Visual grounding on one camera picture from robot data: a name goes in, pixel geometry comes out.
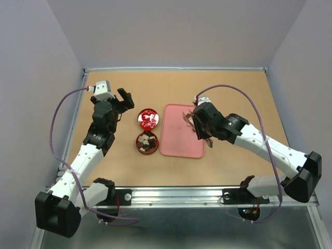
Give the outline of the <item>metal serving tongs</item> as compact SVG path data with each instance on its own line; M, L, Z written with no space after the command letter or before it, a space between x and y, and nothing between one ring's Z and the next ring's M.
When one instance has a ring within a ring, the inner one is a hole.
M195 123L193 121L193 113L192 111L189 110L189 113L184 113L183 112L183 120L192 128L192 130L195 132L197 138L200 140L199 138L199 133L196 129ZM209 148L213 148L213 140L211 138L204 138L203 139L205 141L205 143L208 145Z

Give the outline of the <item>red embossed tin lid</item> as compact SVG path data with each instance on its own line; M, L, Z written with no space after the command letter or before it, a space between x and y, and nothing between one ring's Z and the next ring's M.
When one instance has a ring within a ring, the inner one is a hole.
M139 112L137 122L143 130L151 131L157 126L159 115L154 109L146 108Z

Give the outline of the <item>red round tin box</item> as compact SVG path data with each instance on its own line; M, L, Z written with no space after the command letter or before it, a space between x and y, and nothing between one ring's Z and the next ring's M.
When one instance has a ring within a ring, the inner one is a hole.
M159 140L154 133L145 130L137 136L135 144L136 149L140 153L144 155L151 155L157 151L159 147Z

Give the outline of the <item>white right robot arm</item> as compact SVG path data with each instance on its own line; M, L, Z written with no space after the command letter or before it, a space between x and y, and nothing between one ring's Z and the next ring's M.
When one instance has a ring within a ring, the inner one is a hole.
M212 138L226 141L247 149L272 164L274 171L282 176L249 176L239 189L239 198L251 202L256 197L278 195L285 192L292 199L309 202L322 177L322 157L315 151L308 154L294 150L271 137L264 135L243 117L237 114L223 116L210 102L195 105L191 118L198 139L212 143Z

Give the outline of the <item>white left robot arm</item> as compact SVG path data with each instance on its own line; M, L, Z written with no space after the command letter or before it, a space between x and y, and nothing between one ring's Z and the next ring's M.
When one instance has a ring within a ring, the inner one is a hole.
M93 92L91 102L94 105L88 133L80 150L71 164L58 160L66 166L65 173L47 192L40 192L35 198L37 227L60 236L71 238L77 231L81 219L88 213L97 215L99 222L107 226L114 225L114 220L123 220L124 226L136 224L136 218L105 214L95 206L102 202L119 204L115 183L104 178L97 178L86 190L82 185L92 170L103 160L115 140L117 123L124 112L134 108L131 93L119 88L118 100L109 89L86 87Z

